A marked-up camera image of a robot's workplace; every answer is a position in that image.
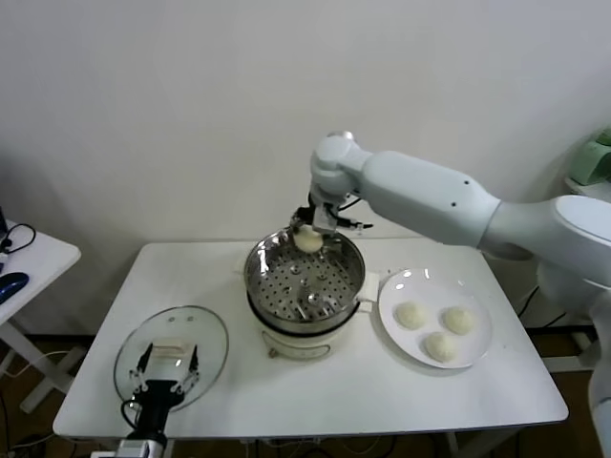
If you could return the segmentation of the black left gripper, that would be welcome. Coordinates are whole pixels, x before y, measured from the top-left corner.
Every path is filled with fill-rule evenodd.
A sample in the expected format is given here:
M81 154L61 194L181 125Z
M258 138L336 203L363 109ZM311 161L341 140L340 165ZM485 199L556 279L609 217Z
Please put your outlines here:
M129 379L135 395L135 403L140 407L138 419L133 430L134 436L161 436L170 410L180 405L188 393L200 380L198 346L193 347L188 365L179 380L150 380L144 383L153 344L149 343L139 356L135 368L129 371Z

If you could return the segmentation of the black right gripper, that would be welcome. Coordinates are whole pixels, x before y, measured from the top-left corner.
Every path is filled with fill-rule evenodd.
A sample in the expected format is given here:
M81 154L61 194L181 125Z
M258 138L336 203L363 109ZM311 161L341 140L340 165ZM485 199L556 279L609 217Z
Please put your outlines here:
M311 225L314 220L315 211L315 206L299 207L290 218L286 229L287 234L294 238L300 232L303 225Z

